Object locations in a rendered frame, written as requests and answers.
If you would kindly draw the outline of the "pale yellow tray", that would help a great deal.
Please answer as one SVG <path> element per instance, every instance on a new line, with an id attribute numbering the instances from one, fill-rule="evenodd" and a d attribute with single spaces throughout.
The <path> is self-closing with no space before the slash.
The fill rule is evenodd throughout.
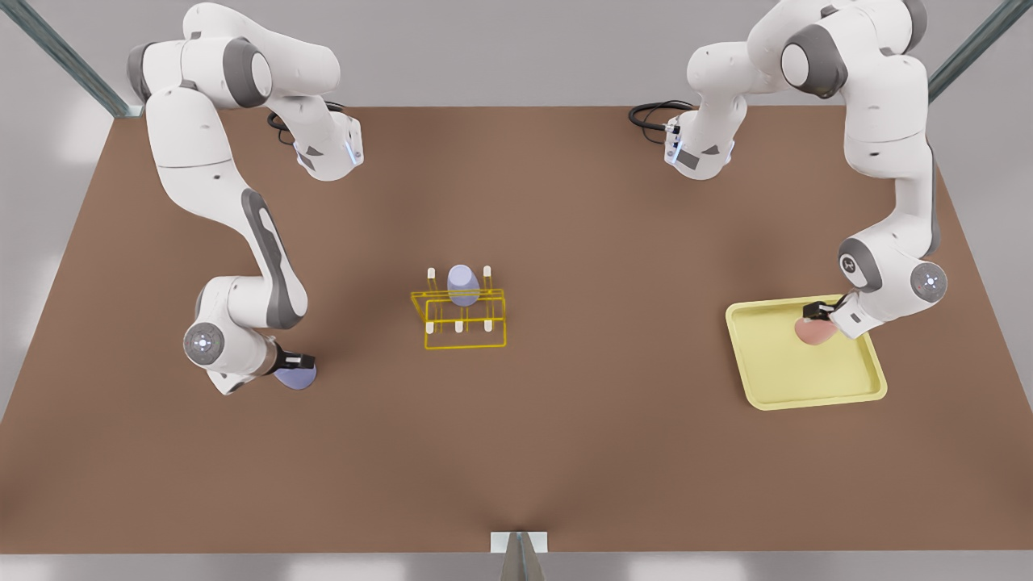
<path id="1" fill-rule="evenodd" d="M 806 345 L 794 323 L 803 306 L 834 303 L 837 295 L 734 303 L 726 310 L 747 400 L 760 411 L 807 408 L 885 397 L 888 383 L 869 335 L 850 340 L 834 335 Z"/>

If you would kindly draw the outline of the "silver frame post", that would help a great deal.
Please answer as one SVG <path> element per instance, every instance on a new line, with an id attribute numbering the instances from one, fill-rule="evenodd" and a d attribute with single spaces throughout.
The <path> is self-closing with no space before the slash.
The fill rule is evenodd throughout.
<path id="1" fill-rule="evenodd" d="M 547 552 L 547 532 L 491 532 L 491 552 L 504 554 L 500 581 L 546 581 L 538 553 Z"/>
<path id="2" fill-rule="evenodd" d="M 930 77 L 927 87 L 929 103 L 933 103 L 1029 10 L 1033 10 L 1033 0 L 1002 0 L 992 14 Z"/>
<path id="3" fill-rule="evenodd" d="M 69 77 L 79 83 L 92 99 L 116 119 L 139 118 L 143 108 L 128 104 L 99 77 L 42 16 L 30 7 L 27 0 L 0 0 L 0 10 L 11 19 L 23 33 L 45 52 Z"/>

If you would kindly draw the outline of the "pink cup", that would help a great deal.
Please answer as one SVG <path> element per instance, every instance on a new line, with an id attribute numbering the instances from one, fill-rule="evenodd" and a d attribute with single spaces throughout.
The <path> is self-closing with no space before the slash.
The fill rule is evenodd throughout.
<path id="1" fill-rule="evenodd" d="M 838 333 L 836 324 L 822 319 L 805 319 L 801 317 L 794 324 L 797 338 L 806 345 L 822 345 Z"/>

